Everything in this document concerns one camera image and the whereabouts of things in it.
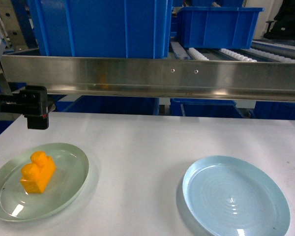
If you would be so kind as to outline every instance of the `light blue plate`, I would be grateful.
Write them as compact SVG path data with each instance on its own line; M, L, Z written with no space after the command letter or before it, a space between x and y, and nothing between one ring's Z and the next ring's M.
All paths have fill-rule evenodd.
M183 178L183 196L193 217L214 236L284 236L288 203L257 167L227 156L193 163Z

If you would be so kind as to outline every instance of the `table surface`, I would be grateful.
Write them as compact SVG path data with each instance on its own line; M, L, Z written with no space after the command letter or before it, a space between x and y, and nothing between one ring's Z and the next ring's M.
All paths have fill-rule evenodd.
M0 220L0 236L189 236L176 193L196 160L226 155L257 166L285 194L295 236L295 121L51 113L47 130L18 118L0 135L0 167L28 148L69 143L89 158L81 194L54 216Z

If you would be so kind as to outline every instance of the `orange toy block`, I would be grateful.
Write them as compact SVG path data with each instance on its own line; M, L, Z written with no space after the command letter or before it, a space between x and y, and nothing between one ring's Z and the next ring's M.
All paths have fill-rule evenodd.
M30 160L32 163L21 169L20 182L27 193L43 193L56 170L55 163L44 151L34 152Z

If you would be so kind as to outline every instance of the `clear glass plate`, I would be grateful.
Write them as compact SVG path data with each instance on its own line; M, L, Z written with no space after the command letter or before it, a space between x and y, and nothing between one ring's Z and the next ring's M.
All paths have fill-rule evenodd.
M284 236L288 203L274 181L257 167L227 156L192 164L183 197L197 222L214 236Z
M44 193L28 194L20 184L21 168L38 150L51 156L57 169ZM23 152L0 169L0 219L30 221L64 209L81 192L88 173L88 158L74 145L46 144Z

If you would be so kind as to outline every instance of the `stainless steel rail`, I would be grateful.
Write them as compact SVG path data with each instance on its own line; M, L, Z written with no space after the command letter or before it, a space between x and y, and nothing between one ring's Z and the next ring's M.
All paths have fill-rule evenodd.
M295 64L5 55L9 82L49 93L295 101Z

